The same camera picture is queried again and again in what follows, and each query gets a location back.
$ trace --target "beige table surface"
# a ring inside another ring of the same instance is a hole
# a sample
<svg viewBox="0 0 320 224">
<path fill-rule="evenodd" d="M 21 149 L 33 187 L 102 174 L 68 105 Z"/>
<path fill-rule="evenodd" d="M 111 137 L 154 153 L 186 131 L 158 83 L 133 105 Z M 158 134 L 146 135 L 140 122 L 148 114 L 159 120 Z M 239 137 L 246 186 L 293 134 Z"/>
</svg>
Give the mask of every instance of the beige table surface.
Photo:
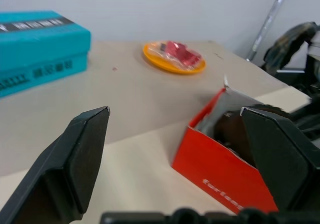
<svg viewBox="0 0 320 224">
<path fill-rule="evenodd" d="M 222 87 L 251 96 L 285 87 L 214 42 L 190 42 L 207 60 L 194 76 L 163 72 L 141 42 L 94 42 L 87 71 L 0 99 L 0 176 L 29 168 L 83 111 L 108 105 L 106 143 L 190 119 Z"/>
<path fill-rule="evenodd" d="M 292 111 L 308 97 L 292 87 L 257 98 Z M 79 223 L 99 223 L 104 211 L 162 211 L 178 207 L 226 211 L 226 207 L 170 167 L 188 120 L 105 145 L 89 208 Z M 0 177 L 0 209 L 27 171 Z"/>
</svg>

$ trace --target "plastic wrapper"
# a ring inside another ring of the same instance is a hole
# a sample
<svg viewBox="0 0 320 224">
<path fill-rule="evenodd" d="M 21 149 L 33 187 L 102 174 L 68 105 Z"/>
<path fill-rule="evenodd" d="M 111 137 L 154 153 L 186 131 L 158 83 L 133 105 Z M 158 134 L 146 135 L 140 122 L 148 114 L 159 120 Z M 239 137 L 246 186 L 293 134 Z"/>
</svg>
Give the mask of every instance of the plastic wrapper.
<svg viewBox="0 0 320 224">
<path fill-rule="evenodd" d="M 177 68 L 194 70 L 202 60 L 202 56 L 186 45 L 174 41 L 153 42 L 148 44 L 148 53 L 160 56 Z"/>
</svg>

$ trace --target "metal pole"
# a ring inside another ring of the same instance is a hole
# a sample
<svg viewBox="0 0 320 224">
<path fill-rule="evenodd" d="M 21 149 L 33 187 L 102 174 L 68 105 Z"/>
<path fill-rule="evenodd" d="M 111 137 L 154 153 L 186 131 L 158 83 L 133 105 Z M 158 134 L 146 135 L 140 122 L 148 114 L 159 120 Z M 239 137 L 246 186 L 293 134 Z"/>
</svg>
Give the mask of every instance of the metal pole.
<svg viewBox="0 0 320 224">
<path fill-rule="evenodd" d="M 252 46 L 252 49 L 250 50 L 250 52 L 247 55 L 247 58 L 246 58 L 247 61 L 251 61 L 255 57 L 257 50 L 258 50 L 258 47 L 259 47 L 262 39 L 266 36 L 266 33 L 268 32 L 268 29 L 270 27 L 270 24 L 273 22 L 275 16 L 277 15 L 278 10 L 279 10 L 282 2 L 283 2 L 283 0 L 275 0 L 272 8 L 269 11 L 268 16 L 265 19 L 263 26 L 261 27 L 261 29 L 255 39 L 255 42 L 254 42 L 254 45 Z"/>
</svg>

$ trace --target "turquoise box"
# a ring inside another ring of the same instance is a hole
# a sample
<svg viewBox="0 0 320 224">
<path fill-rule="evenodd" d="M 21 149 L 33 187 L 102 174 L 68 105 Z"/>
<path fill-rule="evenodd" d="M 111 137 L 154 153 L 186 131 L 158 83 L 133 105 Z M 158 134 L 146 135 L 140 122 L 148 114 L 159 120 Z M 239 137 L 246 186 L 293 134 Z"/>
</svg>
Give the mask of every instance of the turquoise box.
<svg viewBox="0 0 320 224">
<path fill-rule="evenodd" d="M 0 97 L 84 71 L 90 42 L 53 11 L 0 13 Z"/>
</svg>

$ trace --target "yellow plate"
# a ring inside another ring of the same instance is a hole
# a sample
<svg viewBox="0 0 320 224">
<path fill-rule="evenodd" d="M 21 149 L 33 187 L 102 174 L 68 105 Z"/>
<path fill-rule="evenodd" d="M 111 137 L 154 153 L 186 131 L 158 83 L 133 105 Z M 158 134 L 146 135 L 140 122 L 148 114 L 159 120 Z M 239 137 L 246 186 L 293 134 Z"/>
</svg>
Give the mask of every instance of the yellow plate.
<svg viewBox="0 0 320 224">
<path fill-rule="evenodd" d="M 171 64 L 169 61 L 166 61 L 161 57 L 158 57 L 158 56 L 155 56 L 155 55 L 148 53 L 148 45 L 147 44 L 143 48 L 143 53 L 146 56 L 146 58 L 148 60 L 150 60 L 150 62 L 152 64 L 154 64 L 155 66 L 157 66 L 161 69 L 170 71 L 170 72 L 177 73 L 177 74 L 192 75 L 192 74 L 200 73 L 206 68 L 206 61 L 204 59 L 202 59 L 199 66 L 197 68 L 195 68 L 194 70 L 179 69 L 176 66 L 174 66 L 173 64 Z"/>
</svg>

